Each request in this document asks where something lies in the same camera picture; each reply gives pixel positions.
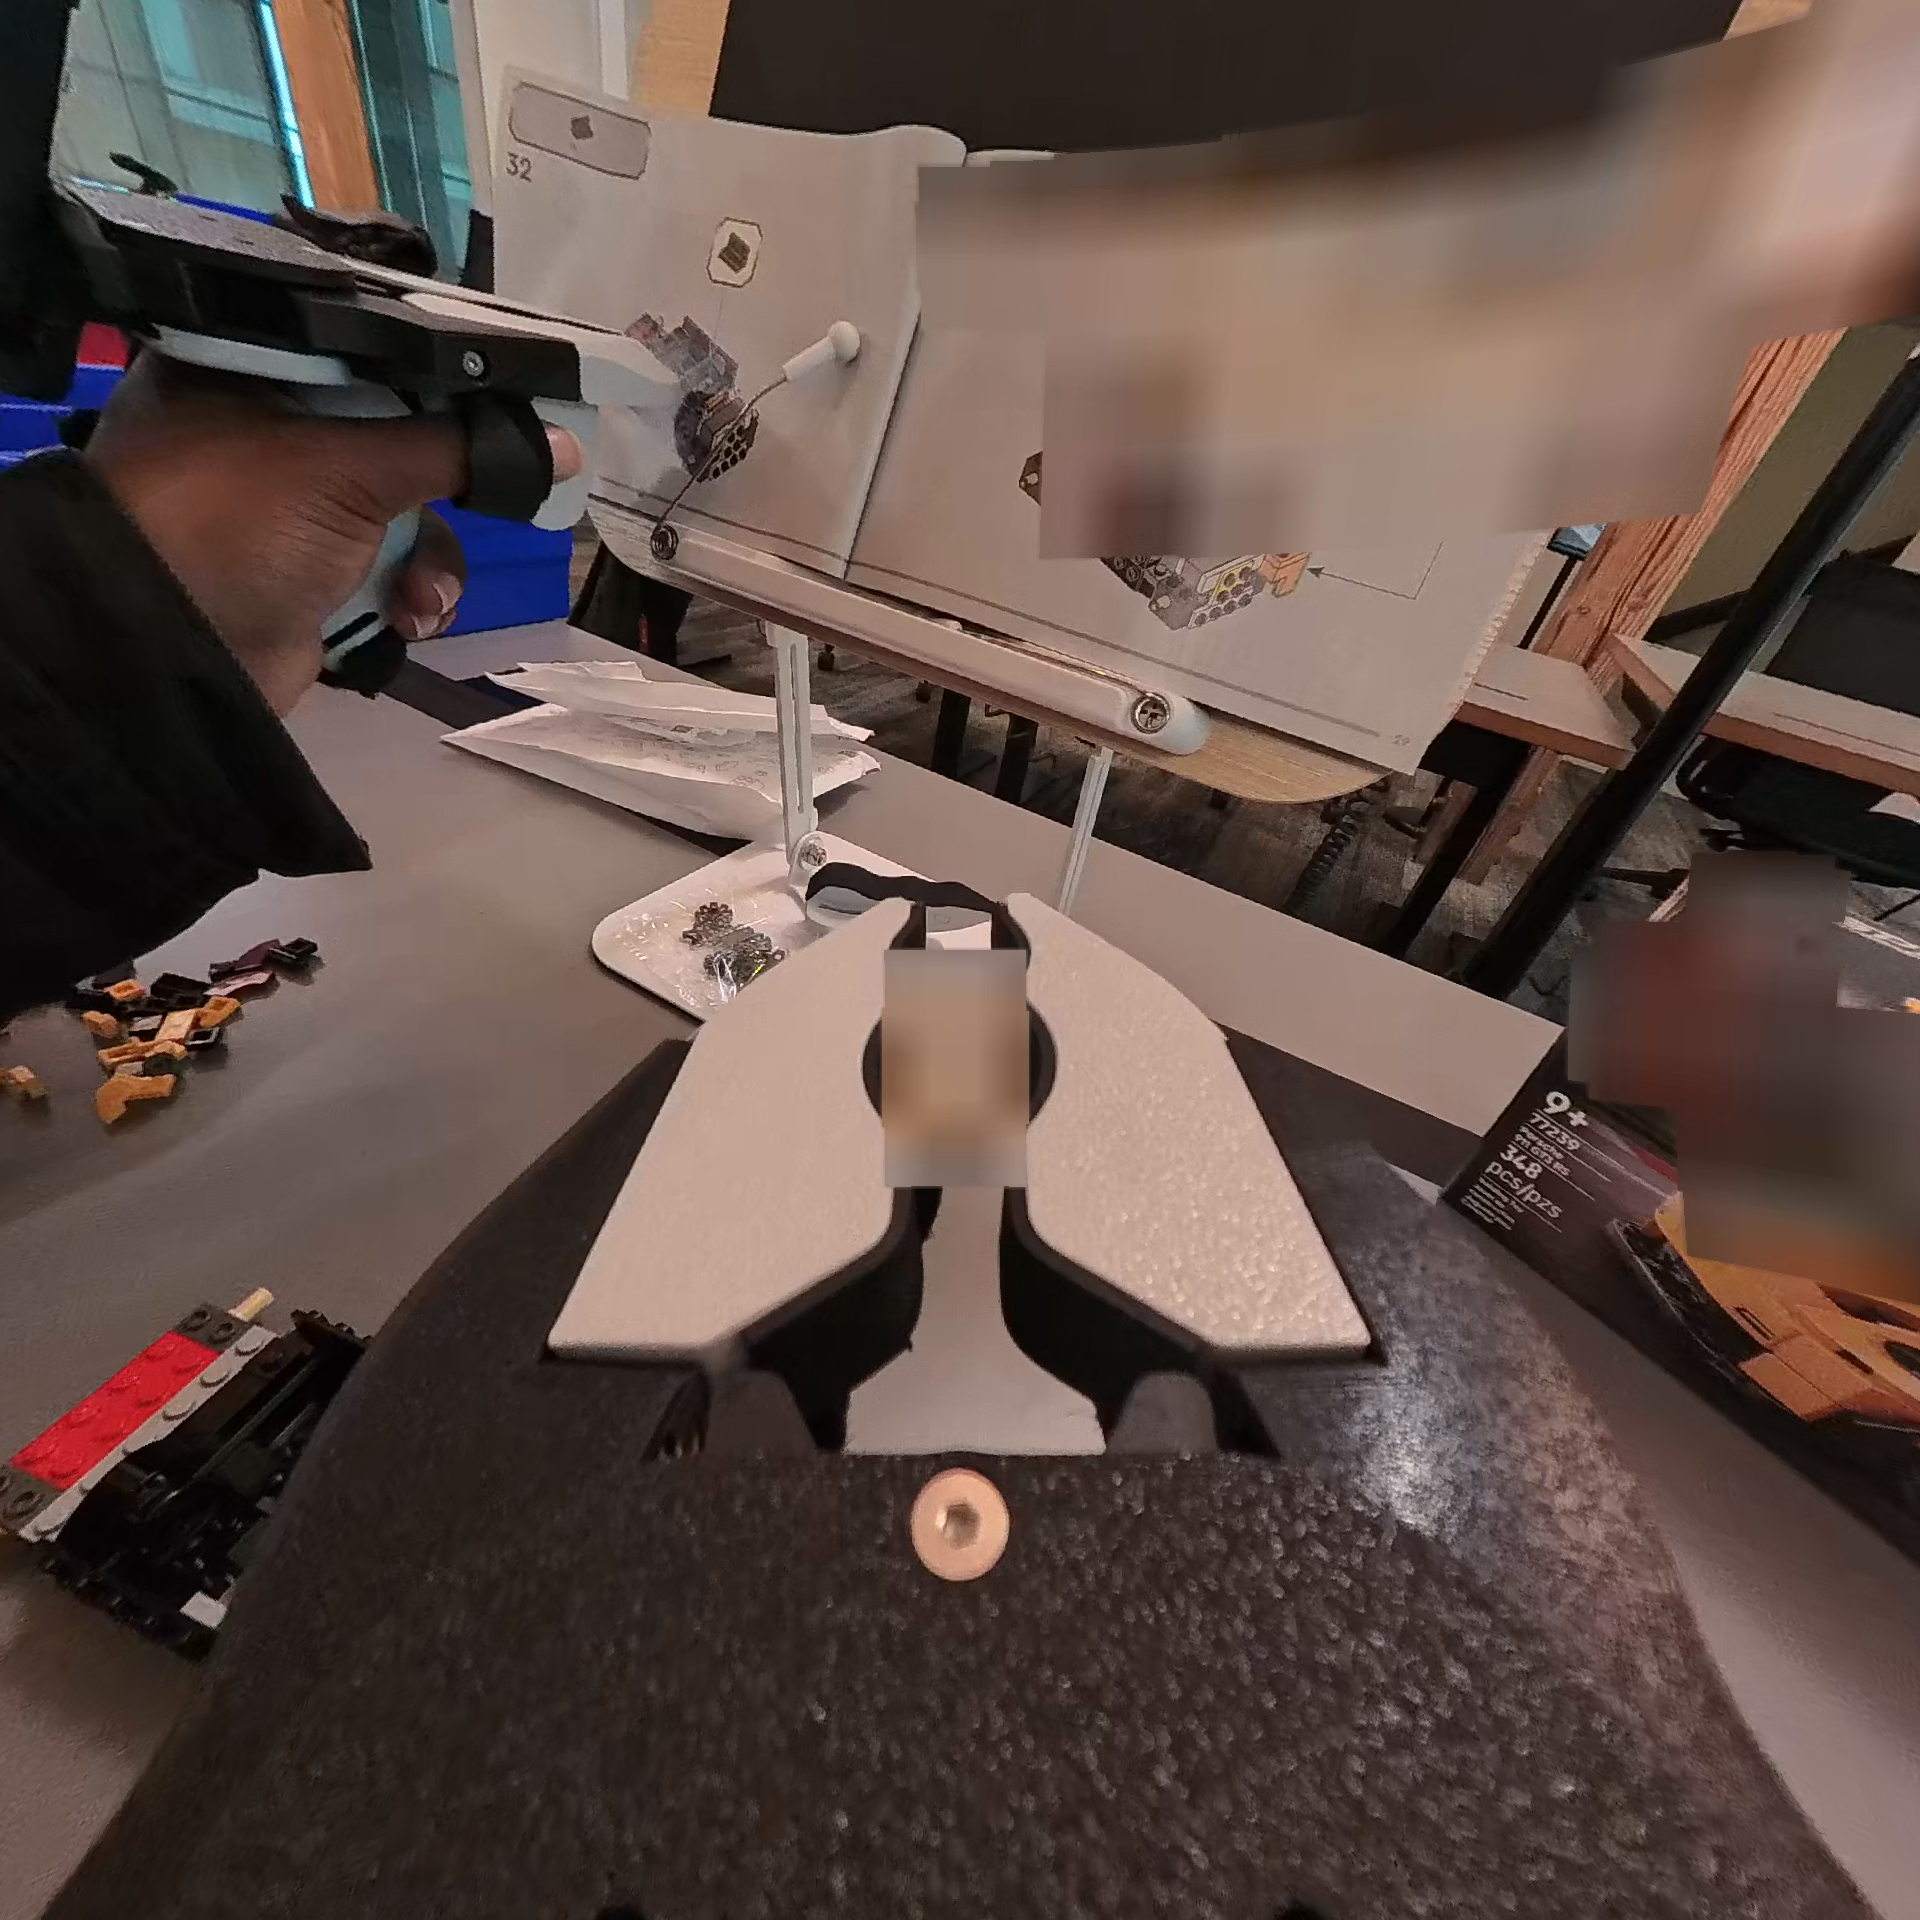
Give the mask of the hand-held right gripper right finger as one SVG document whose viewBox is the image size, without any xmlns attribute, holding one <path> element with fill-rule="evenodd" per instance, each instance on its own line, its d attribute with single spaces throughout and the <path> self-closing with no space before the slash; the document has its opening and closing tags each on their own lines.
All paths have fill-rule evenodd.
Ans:
<svg viewBox="0 0 1920 1920">
<path fill-rule="evenodd" d="M 1361 1310 L 1222 1032 L 1040 899 L 1011 895 L 1008 912 L 1051 1043 L 1026 1132 L 1039 1245 L 1213 1354 L 1361 1354 Z"/>
</svg>

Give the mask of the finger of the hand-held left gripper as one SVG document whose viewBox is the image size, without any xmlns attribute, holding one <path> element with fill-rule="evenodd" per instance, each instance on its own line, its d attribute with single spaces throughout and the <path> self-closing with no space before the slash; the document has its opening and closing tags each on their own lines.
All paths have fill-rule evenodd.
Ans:
<svg viewBox="0 0 1920 1920">
<path fill-rule="evenodd" d="M 574 324 L 578 398 L 598 409 L 664 409 L 682 400 L 682 378 L 624 333 Z"/>
</svg>

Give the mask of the printed instruction booklet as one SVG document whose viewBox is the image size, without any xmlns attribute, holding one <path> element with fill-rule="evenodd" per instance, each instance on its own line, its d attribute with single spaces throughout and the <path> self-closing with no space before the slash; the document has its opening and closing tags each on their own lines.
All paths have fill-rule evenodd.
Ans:
<svg viewBox="0 0 1920 1920">
<path fill-rule="evenodd" d="M 1452 724 L 1541 537 L 1295 555 L 1049 560 L 1042 351 L 926 326 L 929 127 L 655 116 L 507 69 L 494 287 L 622 333 L 664 397 L 613 411 L 589 515 L 633 568 L 746 593 L 766 560 L 1080 662 L 1193 708 L 1412 772 Z"/>
</svg>

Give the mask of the black toy brick vehicle model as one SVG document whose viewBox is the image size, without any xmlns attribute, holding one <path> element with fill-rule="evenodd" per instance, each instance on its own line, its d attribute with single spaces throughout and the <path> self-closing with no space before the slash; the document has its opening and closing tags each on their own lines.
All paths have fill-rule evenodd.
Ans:
<svg viewBox="0 0 1920 1920">
<path fill-rule="evenodd" d="M 367 1336 L 256 1290 L 185 1312 L 12 1450 L 1 1530 L 67 1596 L 198 1663 Z"/>
</svg>

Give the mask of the person's left forearm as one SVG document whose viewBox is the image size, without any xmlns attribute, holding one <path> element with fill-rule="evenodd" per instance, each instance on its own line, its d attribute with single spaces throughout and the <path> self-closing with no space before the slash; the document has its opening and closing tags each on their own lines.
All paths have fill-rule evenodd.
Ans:
<svg viewBox="0 0 1920 1920">
<path fill-rule="evenodd" d="M 1 479 L 1 1015 L 260 873 L 367 872 L 260 690 L 72 451 Z"/>
</svg>

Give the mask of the grey desk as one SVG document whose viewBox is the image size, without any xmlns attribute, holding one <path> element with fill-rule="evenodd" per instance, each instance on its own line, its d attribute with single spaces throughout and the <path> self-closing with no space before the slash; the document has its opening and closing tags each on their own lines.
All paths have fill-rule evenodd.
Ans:
<svg viewBox="0 0 1920 1920">
<path fill-rule="evenodd" d="M 442 742 L 453 722 L 311 693 L 300 752 L 371 844 L 369 873 L 269 877 L 158 950 L 200 972 L 271 934 L 307 983 L 251 1003 L 170 1101 L 105 1126 L 61 1008 L 3 1035 L 43 1101 L 3 1094 L 3 1459 L 181 1312 L 267 1287 L 378 1328 L 438 1252 L 662 1039 L 669 1010 L 591 961 L 593 926 L 702 864 L 649 822 Z M 1066 828 L 882 759 L 837 832 L 980 892 L 1051 893 Z M 1093 843 L 1084 926 L 1215 1021 L 1388 1103 L 1383 1148 L 1452 1168 L 1552 1039 L 1548 1021 Z M 1035 1443 L 1070 1399 L 986 1332 L 986 1290 L 935 1265 L 928 1341 L 853 1403 L 900 1441 L 913 1368 Z M 1643 1487 L 1694 1616 L 1761 1749 L 1881 1916 L 1916 1916 L 1916 1565 L 1534 1276 Z M 192 1691 L 189 1669 L 92 1618 L 3 1540 L 3 1916 L 36 1916 Z"/>
</svg>

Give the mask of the person's left hand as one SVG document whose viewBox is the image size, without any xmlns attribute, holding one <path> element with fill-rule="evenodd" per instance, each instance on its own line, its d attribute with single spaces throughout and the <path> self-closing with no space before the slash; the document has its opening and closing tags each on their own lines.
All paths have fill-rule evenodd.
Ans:
<svg viewBox="0 0 1920 1920">
<path fill-rule="evenodd" d="M 467 440 L 449 417 L 314 417 L 263 382 L 143 355 L 83 460 L 274 717 L 318 682 L 322 622 L 394 519 L 420 513 L 383 602 L 400 640 L 440 637 L 465 588 L 462 548 L 429 511 L 467 489 Z"/>
</svg>

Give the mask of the blue plastic bin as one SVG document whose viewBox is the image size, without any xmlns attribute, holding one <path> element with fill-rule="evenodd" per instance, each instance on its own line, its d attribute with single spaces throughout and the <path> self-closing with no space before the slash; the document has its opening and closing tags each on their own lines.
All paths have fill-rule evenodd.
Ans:
<svg viewBox="0 0 1920 1920">
<path fill-rule="evenodd" d="M 120 368 L 79 368 L 54 400 L 1 397 L 1 464 L 14 468 L 50 448 L 83 444 L 83 417 L 118 384 Z M 438 499 L 434 513 L 465 555 L 467 580 L 447 631 L 465 635 L 564 619 L 571 606 L 571 531 L 473 515 Z"/>
</svg>

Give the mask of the white rounded tray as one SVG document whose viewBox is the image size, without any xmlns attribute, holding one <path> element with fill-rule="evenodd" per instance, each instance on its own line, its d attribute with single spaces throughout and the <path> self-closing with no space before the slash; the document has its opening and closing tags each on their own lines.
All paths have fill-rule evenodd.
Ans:
<svg viewBox="0 0 1920 1920">
<path fill-rule="evenodd" d="M 915 873 L 826 833 L 811 835 L 798 861 L 791 861 L 775 841 L 751 843 L 613 910 L 595 926 L 591 954 L 609 975 L 695 1019 L 706 1019 L 731 999 L 709 994 L 698 963 L 682 946 L 682 926 L 691 908 L 713 899 L 729 903 L 742 921 L 758 926 L 782 946 L 789 961 L 831 932 L 806 921 L 802 895 L 807 877 L 835 861 L 882 873 Z"/>
</svg>

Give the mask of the black white round piece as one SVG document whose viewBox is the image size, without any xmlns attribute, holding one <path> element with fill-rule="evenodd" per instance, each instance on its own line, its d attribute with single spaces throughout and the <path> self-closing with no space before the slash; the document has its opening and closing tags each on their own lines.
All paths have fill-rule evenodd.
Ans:
<svg viewBox="0 0 1920 1920">
<path fill-rule="evenodd" d="M 893 873 L 849 861 L 835 861 L 813 872 L 802 895 L 806 921 L 817 928 L 847 926 L 888 903 L 902 903 L 926 919 L 926 941 L 991 941 L 991 899 L 960 881 Z"/>
</svg>

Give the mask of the white crumpled paper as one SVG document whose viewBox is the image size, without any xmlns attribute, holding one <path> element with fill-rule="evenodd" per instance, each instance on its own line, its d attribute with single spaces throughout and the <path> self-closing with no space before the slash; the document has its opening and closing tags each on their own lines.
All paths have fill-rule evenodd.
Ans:
<svg viewBox="0 0 1920 1920">
<path fill-rule="evenodd" d="M 784 841 L 775 699 L 636 659 L 524 662 L 485 684 L 529 704 L 443 733 L 447 746 L 695 835 Z"/>
</svg>

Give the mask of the white booklet holder stand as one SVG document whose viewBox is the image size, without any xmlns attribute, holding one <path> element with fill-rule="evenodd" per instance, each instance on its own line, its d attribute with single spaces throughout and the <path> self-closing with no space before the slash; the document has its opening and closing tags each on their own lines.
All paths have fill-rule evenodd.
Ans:
<svg viewBox="0 0 1920 1920">
<path fill-rule="evenodd" d="M 616 562 L 744 595 L 955 699 L 1053 717 L 1230 797 L 1332 806 L 1383 781 L 1211 697 L 851 586 L 920 320 L 917 176 L 960 164 L 953 136 L 784 133 L 607 100 L 564 105 L 560 136 L 498 202 L 494 238 L 574 320 L 682 378 L 675 406 L 598 415 L 587 513 Z"/>
</svg>

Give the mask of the wooden background table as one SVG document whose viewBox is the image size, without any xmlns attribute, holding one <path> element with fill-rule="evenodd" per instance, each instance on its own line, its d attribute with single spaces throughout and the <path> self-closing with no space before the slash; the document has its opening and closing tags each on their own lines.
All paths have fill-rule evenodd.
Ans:
<svg viewBox="0 0 1920 1920">
<path fill-rule="evenodd" d="M 1703 666 L 1703 657 L 1615 635 L 1603 639 L 1601 655 L 1659 710 Z M 1748 670 L 1706 722 L 1706 737 L 1918 797 L 1918 721 L 1892 708 Z"/>
<path fill-rule="evenodd" d="M 1612 772 L 1634 753 L 1630 721 L 1590 679 L 1585 668 L 1523 648 L 1490 651 L 1446 726 L 1421 755 L 1421 770 L 1464 784 L 1466 801 L 1452 826 L 1423 852 L 1410 892 L 1377 926 L 1372 946 L 1404 957 L 1450 886 L 1468 872 L 1484 872 L 1494 846 L 1512 826 L 1534 762 L 1561 761 Z"/>
</svg>

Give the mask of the black metal pole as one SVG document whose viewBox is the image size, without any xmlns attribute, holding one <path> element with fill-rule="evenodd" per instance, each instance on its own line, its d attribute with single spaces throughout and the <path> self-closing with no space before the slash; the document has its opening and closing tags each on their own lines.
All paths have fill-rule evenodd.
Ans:
<svg viewBox="0 0 1920 1920">
<path fill-rule="evenodd" d="M 1552 932 L 1566 921 L 1610 853 L 1617 852 L 1628 830 L 1703 739 L 1734 686 L 1834 560 L 1843 535 L 1903 462 L 1916 429 L 1918 353 L 1908 351 L 1759 573 L 1728 613 L 1688 677 L 1679 684 L 1621 770 L 1595 784 L 1570 815 L 1548 852 L 1523 881 L 1501 921 L 1454 974 L 1454 981 L 1474 994 L 1497 999 L 1519 988 L 1530 966 L 1548 946 Z"/>
</svg>

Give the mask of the wooden column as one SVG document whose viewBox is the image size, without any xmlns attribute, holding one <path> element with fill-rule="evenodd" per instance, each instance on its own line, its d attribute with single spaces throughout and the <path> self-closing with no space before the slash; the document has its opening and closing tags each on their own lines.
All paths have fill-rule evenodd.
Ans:
<svg viewBox="0 0 1920 1920">
<path fill-rule="evenodd" d="M 1652 619 L 1666 610 L 1696 555 L 1759 468 L 1841 337 L 1839 329 L 1801 335 L 1748 355 L 1705 497 L 1694 515 L 1614 522 L 1603 529 L 1566 608 L 1552 613 L 1543 637 L 1548 659 L 1574 666 L 1579 691 L 1605 695 L 1612 686 L 1605 644 L 1645 637 Z M 1450 837 L 1439 839 L 1437 828 L 1428 828 L 1421 841 L 1421 877 L 1437 875 L 1441 853 L 1463 852 L 1464 879 L 1481 879 L 1523 828 L 1552 770 L 1568 759 L 1599 766 L 1592 752 L 1532 742 L 1519 766 L 1519 797 L 1495 801 L 1484 824 L 1470 824 L 1470 802 L 1452 802 Z"/>
</svg>

